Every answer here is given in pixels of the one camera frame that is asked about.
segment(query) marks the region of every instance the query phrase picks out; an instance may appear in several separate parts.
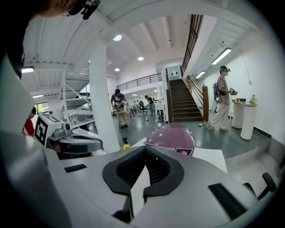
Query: cable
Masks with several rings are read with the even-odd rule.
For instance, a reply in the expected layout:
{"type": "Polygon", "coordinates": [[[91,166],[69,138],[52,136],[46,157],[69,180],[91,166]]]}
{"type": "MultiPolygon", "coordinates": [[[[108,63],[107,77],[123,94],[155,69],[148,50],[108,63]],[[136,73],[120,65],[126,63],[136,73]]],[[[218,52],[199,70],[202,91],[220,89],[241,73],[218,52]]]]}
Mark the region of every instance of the cable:
{"type": "MultiPolygon", "coordinates": [[[[243,60],[244,60],[244,65],[245,65],[245,68],[246,68],[246,72],[248,73],[248,67],[247,67],[247,65],[246,65],[246,63],[245,63],[244,55],[242,54],[241,49],[240,49],[240,47],[239,47],[238,44],[237,44],[237,48],[239,49],[240,54],[241,54],[241,56],[242,56],[242,58],[243,58],[243,60]]],[[[249,80],[249,83],[251,84],[251,80],[250,80],[250,77],[249,77],[249,73],[248,73],[248,80],[249,80]]]]}
{"type": "Polygon", "coordinates": [[[77,29],[75,30],[74,34],[72,35],[72,37],[71,37],[71,39],[70,39],[70,41],[69,41],[69,43],[68,43],[68,45],[67,45],[67,47],[66,47],[66,50],[65,50],[65,52],[64,52],[64,55],[63,55],[63,57],[62,57],[61,63],[63,63],[64,57],[65,57],[66,51],[67,51],[67,49],[68,49],[68,47],[69,47],[69,45],[70,45],[70,42],[72,41],[72,39],[73,39],[75,33],[77,32],[77,30],[79,29],[79,27],[82,25],[83,22],[84,22],[84,20],[82,20],[82,22],[81,22],[80,25],[77,27],[77,29]]]}

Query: fluorescent light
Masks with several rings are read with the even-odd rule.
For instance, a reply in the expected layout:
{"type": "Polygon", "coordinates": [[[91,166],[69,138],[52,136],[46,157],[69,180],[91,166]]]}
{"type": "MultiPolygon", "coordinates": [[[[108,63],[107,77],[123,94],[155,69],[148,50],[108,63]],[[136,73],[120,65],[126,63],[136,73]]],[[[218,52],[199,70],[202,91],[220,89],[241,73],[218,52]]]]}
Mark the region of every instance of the fluorescent light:
{"type": "Polygon", "coordinates": [[[201,77],[203,74],[205,74],[205,72],[206,72],[206,71],[201,71],[201,73],[199,73],[198,76],[197,76],[195,79],[201,77]]]}
{"type": "Polygon", "coordinates": [[[213,62],[212,65],[216,65],[222,58],[232,51],[231,48],[226,48],[213,62]]]}
{"type": "Polygon", "coordinates": [[[33,98],[41,98],[43,97],[44,95],[37,95],[37,96],[33,96],[33,98]]]}
{"type": "Polygon", "coordinates": [[[34,72],[34,68],[33,67],[24,67],[24,68],[22,68],[22,73],[30,73],[30,72],[34,72]]]}
{"type": "Polygon", "coordinates": [[[122,39],[121,35],[117,35],[113,40],[114,41],[120,41],[122,39]]]}

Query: staircase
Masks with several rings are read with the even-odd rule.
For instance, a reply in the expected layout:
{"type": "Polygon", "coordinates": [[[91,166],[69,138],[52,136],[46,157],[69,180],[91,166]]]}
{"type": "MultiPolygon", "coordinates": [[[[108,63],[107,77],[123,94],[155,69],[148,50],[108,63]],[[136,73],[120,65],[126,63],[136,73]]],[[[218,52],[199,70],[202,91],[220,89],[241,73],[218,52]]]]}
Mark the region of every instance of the staircase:
{"type": "Polygon", "coordinates": [[[169,82],[174,122],[203,121],[199,108],[182,79],[169,82]]]}

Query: red shirt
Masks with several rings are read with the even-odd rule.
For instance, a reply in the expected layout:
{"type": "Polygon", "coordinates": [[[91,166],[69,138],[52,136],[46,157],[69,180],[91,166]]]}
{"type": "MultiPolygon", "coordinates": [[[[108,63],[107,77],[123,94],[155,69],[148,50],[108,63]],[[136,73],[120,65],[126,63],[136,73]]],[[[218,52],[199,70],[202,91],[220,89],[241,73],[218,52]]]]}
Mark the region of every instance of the red shirt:
{"type": "Polygon", "coordinates": [[[35,129],[30,118],[27,119],[24,127],[29,135],[34,136],[35,129]]]}

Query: purple helmet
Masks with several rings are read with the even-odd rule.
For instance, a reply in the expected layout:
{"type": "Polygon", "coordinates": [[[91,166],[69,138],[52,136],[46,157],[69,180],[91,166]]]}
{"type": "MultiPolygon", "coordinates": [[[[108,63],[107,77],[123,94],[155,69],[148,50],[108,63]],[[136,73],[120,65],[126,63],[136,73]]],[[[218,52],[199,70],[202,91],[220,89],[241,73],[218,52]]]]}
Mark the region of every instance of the purple helmet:
{"type": "Polygon", "coordinates": [[[181,154],[192,156],[195,148],[195,138],[192,132],[181,125],[165,125],[156,129],[145,145],[164,147],[181,154]]]}

